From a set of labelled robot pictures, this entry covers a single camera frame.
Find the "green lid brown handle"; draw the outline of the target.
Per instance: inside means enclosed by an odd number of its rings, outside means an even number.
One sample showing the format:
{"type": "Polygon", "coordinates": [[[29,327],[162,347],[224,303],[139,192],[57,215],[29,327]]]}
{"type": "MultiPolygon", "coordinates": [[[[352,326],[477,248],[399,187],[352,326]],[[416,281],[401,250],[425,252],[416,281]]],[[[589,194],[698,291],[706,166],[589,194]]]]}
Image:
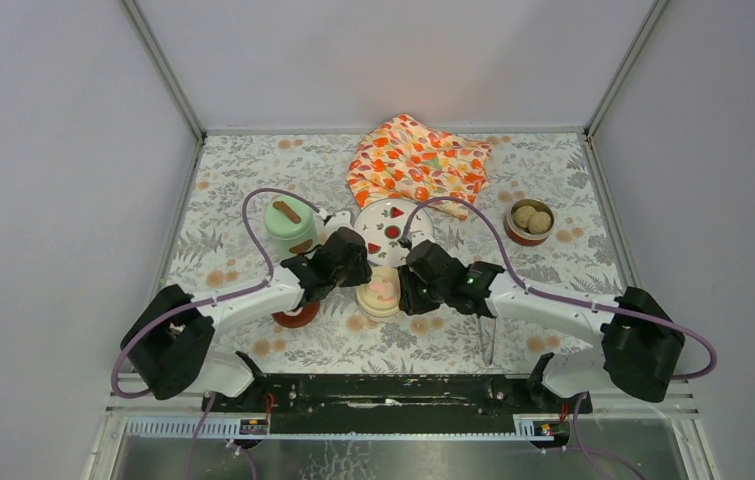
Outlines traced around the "green lid brown handle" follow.
{"type": "Polygon", "coordinates": [[[264,211],[264,225],[275,239],[293,240],[306,235],[314,227],[314,211],[305,202],[278,195],[264,211]]]}

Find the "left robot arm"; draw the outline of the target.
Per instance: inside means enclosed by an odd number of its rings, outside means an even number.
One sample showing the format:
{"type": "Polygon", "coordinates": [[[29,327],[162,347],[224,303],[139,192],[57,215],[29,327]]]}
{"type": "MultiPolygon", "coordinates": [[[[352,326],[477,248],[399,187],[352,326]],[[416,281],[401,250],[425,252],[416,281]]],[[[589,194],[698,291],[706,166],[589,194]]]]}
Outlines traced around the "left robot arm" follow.
{"type": "Polygon", "coordinates": [[[371,272],[364,239],[340,227],[311,255],[288,258],[270,276],[234,292],[197,300],[178,285],[167,286],[125,334],[113,370],[129,362],[146,385],[141,393],[158,400],[196,389],[252,410],[264,387],[245,356],[222,345],[223,337],[247,322],[306,312],[336,288],[368,283],[371,272]]]}

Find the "green container cup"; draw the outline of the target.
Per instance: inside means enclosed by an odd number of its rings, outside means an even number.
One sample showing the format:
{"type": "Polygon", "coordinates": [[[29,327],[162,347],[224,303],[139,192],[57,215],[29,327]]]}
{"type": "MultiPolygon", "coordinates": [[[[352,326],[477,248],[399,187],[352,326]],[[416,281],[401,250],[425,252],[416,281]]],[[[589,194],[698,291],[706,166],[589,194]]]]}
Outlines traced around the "green container cup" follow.
{"type": "Polygon", "coordinates": [[[286,260],[297,255],[310,255],[319,243],[319,235],[313,228],[291,238],[273,236],[273,244],[280,260],[286,260]]]}

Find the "cream lid pink handle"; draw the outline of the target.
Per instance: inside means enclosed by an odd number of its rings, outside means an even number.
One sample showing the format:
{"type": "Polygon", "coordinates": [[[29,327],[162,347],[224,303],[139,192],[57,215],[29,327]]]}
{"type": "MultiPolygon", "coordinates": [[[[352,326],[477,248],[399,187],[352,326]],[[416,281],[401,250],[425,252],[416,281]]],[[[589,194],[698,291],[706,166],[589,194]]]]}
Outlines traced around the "cream lid pink handle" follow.
{"type": "Polygon", "coordinates": [[[375,322],[387,322],[400,312],[400,282],[395,268],[372,268],[370,280],[355,289],[356,302],[364,315],[375,322]]]}

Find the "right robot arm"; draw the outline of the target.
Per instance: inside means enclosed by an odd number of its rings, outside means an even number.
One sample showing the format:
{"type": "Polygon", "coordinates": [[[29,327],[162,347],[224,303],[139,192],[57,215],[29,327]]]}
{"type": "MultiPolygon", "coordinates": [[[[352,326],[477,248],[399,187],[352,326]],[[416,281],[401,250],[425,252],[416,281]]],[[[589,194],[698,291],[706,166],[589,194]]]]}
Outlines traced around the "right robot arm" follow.
{"type": "Polygon", "coordinates": [[[446,305],[464,315],[523,320],[587,343],[576,353],[545,355],[537,361],[526,396],[542,412],[604,389],[659,403],[685,343],[668,324],[641,319],[638,302],[652,298],[635,287],[619,297],[593,301],[574,291],[514,278],[497,264],[464,265],[429,240],[411,250],[398,277],[399,308],[408,315],[446,305]]]}

